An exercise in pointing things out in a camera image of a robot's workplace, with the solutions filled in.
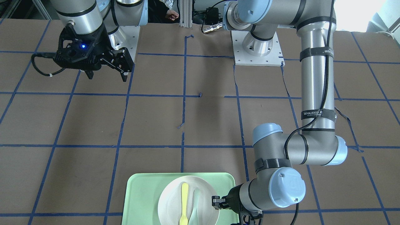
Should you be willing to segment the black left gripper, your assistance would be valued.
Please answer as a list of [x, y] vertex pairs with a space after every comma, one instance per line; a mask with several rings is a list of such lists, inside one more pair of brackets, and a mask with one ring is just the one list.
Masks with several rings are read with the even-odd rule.
[[242, 185], [232, 188], [226, 196], [212, 196], [212, 206], [216, 210], [230, 209], [238, 214], [239, 222], [234, 225], [262, 225], [263, 215], [251, 212], [242, 204], [239, 191]]

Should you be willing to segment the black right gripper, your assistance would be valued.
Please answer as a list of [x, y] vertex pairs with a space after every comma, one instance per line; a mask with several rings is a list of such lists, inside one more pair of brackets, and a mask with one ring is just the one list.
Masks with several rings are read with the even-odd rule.
[[54, 62], [61, 68], [82, 70], [89, 80], [94, 77], [93, 70], [107, 65], [126, 82], [134, 67], [128, 48], [113, 50], [104, 24], [91, 33], [77, 34], [73, 24], [67, 23], [59, 36]]

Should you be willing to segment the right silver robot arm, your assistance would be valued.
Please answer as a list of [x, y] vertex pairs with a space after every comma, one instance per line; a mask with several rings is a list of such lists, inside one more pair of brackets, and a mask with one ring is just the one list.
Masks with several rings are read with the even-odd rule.
[[81, 70], [89, 79], [105, 65], [126, 82], [136, 52], [122, 28], [148, 23], [148, 1], [52, 0], [51, 4], [64, 25], [54, 62], [61, 68]]

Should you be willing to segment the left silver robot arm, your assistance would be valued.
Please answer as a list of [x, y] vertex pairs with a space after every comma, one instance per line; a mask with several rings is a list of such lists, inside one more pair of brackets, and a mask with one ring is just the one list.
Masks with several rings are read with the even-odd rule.
[[294, 165], [336, 166], [348, 154], [345, 140], [335, 133], [337, 113], [334, 90], [336, 30], [334, 0], [226, 0], [222, 25], [245, 31], [248, 54], [265, 57], [273, 50], [279, 27], [296, 30], [301, 87], [301, 112], [296, 129], [285, 133], [276, 123], [264, 123], [252, 132], [255, 178], [213, 196], [217, 210], [237, 214], [239, 225], [261, 225], [263, 212], [296, 207], [306, 195], [306, 184]]

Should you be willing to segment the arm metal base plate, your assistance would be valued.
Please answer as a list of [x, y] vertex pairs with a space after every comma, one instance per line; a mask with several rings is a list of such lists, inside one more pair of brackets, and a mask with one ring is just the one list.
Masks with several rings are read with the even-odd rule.
[[284, 67], [285, 61], [277, 33], [271, 40], [261, 41], [250, 32], [231, 31], [235, 65]]
[[127, 48], [134, 63], [136, 62], [135, 57], [137, 53], [140, 29], [141, 27], [138, 26], [123, 26], [119, 27], [115, 31], [112, 31], [108, 35], [112, 47], [115, 50], [119, 50], [123, 47]]

